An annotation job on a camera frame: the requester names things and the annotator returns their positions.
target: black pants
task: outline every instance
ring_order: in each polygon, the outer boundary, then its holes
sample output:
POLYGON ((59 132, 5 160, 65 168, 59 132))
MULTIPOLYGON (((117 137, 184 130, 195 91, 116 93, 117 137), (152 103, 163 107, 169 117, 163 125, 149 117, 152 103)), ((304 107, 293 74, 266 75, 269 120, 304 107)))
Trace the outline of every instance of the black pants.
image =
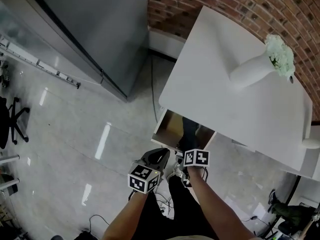
POLYGON ((304 230, 311 216, 314 213, 315 208, 304 207, 301 205, 286 205, 282 202, 276 202, 271 206, 271 212, 276 215, 282 216, 287 221, 290 221, 299 230, 304 230))
POLYGON ((200 205, 184 187, 181 178, 169 179, 169 190, 173 201, 174 219, 162 215, 156 195, 150 192, 144 204, 133 240, 166 240, 178 236, 205 236, 218 240, 218 237, 200 205))

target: shoe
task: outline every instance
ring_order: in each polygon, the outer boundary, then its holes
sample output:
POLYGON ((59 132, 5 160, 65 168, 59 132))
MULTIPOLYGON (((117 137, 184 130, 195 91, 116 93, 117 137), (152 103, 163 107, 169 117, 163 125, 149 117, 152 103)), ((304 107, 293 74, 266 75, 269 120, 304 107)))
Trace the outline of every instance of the shoe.
POLYGON ((271 204, 271 206, 268 208, 268 213, 273 213, 273 212, 272 212, 273 207, 274 207, 274 205, 271 204))
POLYGON ((177 162, 174 164, 172 172, 165 177, 167 182, 169 182, 169 179, 172 176, 178 176, 179 178, 182 177, 182 171, 179 169, 179 166, 180 164, 177 162))
POLYGON ((275 189, 272 189, 270 194, 269 194, 269 201, 268 201, 268 205, 271 205, 275 202, 275 200, 277 200, 277 197, 276 197, 276 190, 275 189))

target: marker cube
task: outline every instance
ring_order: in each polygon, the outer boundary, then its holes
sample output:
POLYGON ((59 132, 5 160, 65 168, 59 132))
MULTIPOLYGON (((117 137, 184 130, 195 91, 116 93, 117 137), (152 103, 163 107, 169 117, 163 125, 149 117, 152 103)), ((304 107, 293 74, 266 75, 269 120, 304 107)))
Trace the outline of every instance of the marker cube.
POLYGON ((191 149, 184 153, 183 166, 209 167, 210 151, 202 149, 191 149))
POLYGON ((160 175, 160 171, 135 162, 128 173, 128 187, 146 194, 159 184, 160 175))

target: white flower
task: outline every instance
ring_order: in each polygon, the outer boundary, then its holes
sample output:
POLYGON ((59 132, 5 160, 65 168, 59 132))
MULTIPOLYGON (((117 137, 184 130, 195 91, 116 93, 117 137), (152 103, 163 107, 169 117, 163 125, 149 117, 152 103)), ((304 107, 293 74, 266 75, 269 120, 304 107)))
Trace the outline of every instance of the white flower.
POLYGON ((268 34, 265 39, 266 54, 279 76, 289 79, 295 73, 294 53, 279 35, 268 34))

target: white vase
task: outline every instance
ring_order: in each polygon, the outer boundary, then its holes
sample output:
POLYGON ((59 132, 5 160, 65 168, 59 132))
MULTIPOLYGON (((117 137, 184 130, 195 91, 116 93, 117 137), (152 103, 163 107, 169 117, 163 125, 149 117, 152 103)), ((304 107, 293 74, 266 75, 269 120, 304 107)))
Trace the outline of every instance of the white vase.
POLYGON ((230 73, 229 78, 237 89, 242 89, 258 82, 273 71, 275 67, 267 53, 264 52, 236 67, 230 73))
POLYGON ((320 141, 314 138, 305 138, 302 145, 307 149, 315 150, 320 148, 320 141))

